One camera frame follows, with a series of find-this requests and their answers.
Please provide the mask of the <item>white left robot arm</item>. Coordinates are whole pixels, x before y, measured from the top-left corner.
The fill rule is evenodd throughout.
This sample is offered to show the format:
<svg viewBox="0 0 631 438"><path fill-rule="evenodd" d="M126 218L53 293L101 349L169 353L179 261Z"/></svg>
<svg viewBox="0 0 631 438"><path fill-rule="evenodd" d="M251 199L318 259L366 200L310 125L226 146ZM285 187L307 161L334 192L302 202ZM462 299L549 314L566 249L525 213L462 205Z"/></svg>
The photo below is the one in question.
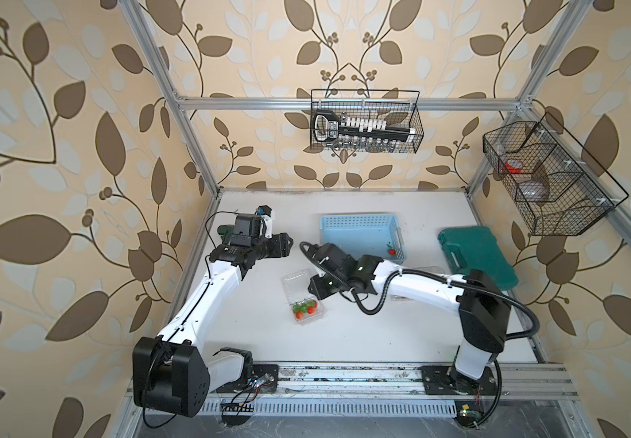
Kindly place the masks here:
<svg viewBox="0 0 631 438"><path fill-rule="evenodd" d="M220 388L250 390L269 384L273 374L257 376L252 354L222 348L202 357L204 344L226 300L255 262L288 257L294 240L281 233L258 237L248 246L217 246L207 273L175 317L154 338L141 338L132 352L134 403L143 410L193 417L210 392Z"/></svg>

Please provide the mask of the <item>green plastic tool case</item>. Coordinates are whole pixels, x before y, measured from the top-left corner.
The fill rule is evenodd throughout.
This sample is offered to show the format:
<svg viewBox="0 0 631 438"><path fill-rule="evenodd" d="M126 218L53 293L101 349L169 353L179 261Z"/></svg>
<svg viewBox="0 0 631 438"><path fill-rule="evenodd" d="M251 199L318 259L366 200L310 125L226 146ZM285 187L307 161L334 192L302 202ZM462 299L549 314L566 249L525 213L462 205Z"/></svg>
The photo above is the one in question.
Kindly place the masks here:
<svg viewBox="0 0 631 438"><path fill-rule="evenodd" d="M472 270L481 270L501 291L518 286L514 269L488 227L445 228L439 232L438 241L452 273L469 275Z"/></svg>

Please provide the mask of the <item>clear lidded jar in basket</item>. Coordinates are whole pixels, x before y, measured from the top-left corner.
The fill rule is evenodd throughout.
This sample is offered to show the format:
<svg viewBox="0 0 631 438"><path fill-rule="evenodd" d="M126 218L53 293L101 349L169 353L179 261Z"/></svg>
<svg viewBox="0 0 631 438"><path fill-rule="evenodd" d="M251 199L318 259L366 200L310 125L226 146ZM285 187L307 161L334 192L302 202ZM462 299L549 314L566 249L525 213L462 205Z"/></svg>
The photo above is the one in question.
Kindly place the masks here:
<svg viewBox="0 0 631 438"><path fill-rule="evenodd" d="M529 203L545 203L548 201L549 188L542 182L529 180L518 185L523 200Z"/></svg>

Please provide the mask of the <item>light blue perforated plastic basket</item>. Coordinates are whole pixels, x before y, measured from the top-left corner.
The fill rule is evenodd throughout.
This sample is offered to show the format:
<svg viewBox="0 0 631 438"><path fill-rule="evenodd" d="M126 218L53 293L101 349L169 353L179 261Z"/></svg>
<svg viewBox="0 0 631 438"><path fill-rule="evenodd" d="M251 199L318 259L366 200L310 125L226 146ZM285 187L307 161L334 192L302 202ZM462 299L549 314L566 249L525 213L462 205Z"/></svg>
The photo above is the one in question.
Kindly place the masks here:
<svg viewBox="0 0 631 438"><path fill-rule="evenodd" d="M369 255L402 264L407 258L395 215L324 215L319 225L322 244L334 244L355 259ZM395 257L387 245L396 249Z"/></svg>

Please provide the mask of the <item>green pipe wrench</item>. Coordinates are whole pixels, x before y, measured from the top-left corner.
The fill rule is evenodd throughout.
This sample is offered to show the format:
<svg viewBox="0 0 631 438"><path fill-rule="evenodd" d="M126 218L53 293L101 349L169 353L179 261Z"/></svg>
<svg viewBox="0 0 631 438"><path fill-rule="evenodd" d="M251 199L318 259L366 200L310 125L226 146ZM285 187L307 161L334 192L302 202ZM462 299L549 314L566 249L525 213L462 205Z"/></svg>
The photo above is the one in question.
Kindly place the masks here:
<svg viewBox="0 0 631 438"><path fill-rule="evenodd" d="M233 230L235 230L235 227L231 224L223 224L222 226L218 226L217 233L219 237L221 237L222 245L231 246Z"/></svg>

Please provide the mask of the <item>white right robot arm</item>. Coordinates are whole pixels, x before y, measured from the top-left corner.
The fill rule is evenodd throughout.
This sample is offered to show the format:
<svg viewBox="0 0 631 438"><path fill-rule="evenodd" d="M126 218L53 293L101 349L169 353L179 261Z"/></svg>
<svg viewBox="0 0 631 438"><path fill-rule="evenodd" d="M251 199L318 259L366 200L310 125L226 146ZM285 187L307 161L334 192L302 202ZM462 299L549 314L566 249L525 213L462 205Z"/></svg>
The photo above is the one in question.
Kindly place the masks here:
<svg viewBox="0 0 631 438"><path fill-rule="evenodd" d="M458 317L463 341L450 371L455 379L479 381L486 366L504 352L505 343L530 339L541 328L528 306L501 292L481 270L466 276L433 274L374 255L355 259L331 243L302 242L299 249L318 270L308 286L317 299L340 294L363 314L375 316L392 295Z"/></svg>

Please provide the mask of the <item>black socket set holder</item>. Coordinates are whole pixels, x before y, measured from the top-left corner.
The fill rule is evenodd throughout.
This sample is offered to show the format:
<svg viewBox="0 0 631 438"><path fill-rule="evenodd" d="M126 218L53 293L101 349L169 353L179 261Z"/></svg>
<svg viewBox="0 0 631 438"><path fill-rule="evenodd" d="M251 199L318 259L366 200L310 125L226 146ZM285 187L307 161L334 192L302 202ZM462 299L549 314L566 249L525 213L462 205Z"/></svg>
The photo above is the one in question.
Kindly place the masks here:
<svg viewBox="0 0 631 438"><path fill-rule="evenodd" d="M338 115L335 111L317 111L311 117L310 130L318 142L415 142L423 131L395 126L385 120Z"/></svg>

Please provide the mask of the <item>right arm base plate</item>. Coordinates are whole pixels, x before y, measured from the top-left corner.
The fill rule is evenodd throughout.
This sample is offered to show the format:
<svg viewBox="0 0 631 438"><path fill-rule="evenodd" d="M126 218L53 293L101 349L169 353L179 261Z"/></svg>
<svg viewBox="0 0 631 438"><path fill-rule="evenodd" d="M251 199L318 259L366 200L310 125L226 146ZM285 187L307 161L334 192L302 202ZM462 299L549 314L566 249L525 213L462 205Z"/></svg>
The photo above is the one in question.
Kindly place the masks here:
<svg viewBox="0 0 631 438"><path fill-rule="evenodd" d="M479 380L457 372L452 365L427 365L419 368L419 371L427 395L491 396L499 389L497 378L488 366Z"/></svg>

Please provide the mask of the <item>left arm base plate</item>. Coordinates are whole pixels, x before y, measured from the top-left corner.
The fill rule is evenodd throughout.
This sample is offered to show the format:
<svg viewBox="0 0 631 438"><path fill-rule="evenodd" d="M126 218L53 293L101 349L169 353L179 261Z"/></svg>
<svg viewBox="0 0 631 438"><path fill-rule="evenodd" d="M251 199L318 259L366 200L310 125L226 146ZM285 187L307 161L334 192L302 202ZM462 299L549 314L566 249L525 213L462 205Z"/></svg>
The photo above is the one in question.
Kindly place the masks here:
<svg viewBox="0 0 631 438"><path fill-rule="evenodd" d="M280 367L275 363L257 363L238 369L230 364L211 364L208 370L211 378L209 393L237 393L249 389L251 383L270 375L272 381L266 381L259 387L260 394L263 394L276 391Z"/></svg>

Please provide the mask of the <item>clear clamshell container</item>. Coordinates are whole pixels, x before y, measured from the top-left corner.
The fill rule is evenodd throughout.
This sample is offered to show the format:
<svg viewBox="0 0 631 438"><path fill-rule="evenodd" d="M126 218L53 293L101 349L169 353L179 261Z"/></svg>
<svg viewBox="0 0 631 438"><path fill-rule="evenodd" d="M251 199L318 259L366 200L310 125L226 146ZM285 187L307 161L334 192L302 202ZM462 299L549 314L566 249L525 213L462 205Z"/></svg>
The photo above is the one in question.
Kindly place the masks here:
<svg viewBox="0 0 631 438"><path fill-rule="evenodd" d="M396 279L391 284L388 295L395 300L412 299L419 302L432 304L449 303L445 286L434 277L447 277L445 271L440 266L425 266L424 268L406 268L403 270L400 280Z"/></svg>
<svg viewBox="0 0 631 438"><path fill-rule="evenodd" d="M309 292L310 280L313 276L316 276L315 270L312 268L302 269L295 273L286 275L282 277L281 283L284 290L284 294L286 295L286 300L288 303L288 307L292 313L293 319L295 323L303 325L306 323L313 322L317 319L322 319L326 313L326 308L320 302L319 299L316 298L315 295ZM308 319L306 321L296 321L291 310L291 305L296 303L297 301L301 301L303 299L316 299L319 304L319 312L312 319Z"/></svg>

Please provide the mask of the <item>red tape roll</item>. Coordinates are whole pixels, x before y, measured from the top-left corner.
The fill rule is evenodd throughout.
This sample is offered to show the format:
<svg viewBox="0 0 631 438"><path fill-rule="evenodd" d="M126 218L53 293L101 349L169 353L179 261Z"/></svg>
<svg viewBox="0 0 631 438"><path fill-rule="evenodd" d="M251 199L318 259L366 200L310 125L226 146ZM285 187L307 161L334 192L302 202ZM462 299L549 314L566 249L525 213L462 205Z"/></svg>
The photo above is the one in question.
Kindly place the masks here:
<svg viewBox="0 0 631 438"><path fill-rule="evenodd" d="M503 164L503 171L508 174L521 174L523 168L523 162L514 158L508 159Z"/></svg>

